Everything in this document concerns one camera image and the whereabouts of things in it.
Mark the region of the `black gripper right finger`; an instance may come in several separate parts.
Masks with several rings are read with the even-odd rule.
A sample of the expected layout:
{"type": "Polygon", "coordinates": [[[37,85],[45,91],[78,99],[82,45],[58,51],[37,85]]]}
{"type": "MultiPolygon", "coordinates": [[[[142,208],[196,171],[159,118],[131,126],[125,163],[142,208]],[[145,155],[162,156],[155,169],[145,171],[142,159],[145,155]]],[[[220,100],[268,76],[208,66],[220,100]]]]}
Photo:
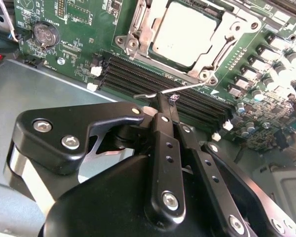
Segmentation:
{"type": "Polygon", "coordinates": [[[169,98],[183,164],[201,184],[216,237],[296,237],[296,223],[219,146],[200,146],[193,131],[179,120],[175,100],[169,98]]]}

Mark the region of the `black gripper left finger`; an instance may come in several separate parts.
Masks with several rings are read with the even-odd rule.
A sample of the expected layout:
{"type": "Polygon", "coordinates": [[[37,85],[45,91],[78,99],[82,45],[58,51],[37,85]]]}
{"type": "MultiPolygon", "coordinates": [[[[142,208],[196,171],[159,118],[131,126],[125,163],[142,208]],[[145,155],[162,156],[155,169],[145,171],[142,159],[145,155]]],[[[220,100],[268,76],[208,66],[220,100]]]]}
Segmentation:
{"type": "Polygon", "coordinates": [[[27,110],[16,119],[4,176],[11,188],[34,200],[43,213],[77,186],[85,157],[132,148],[151,162],[147,217],[156,224],[185,218],[177,112],[164,95],[146,114],[131,102],[27,110]]]}

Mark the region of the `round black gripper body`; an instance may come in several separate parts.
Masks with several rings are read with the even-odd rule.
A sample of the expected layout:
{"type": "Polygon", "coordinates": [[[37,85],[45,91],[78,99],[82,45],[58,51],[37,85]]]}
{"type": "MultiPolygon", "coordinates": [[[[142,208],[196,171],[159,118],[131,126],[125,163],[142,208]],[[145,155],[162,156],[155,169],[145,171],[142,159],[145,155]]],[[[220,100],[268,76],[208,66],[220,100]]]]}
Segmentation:
{"type": "Polygon", "coordinates": [[[131,156],[63,194],[42,237],[224,237],[198,178],[179,154],[131,156]]]}

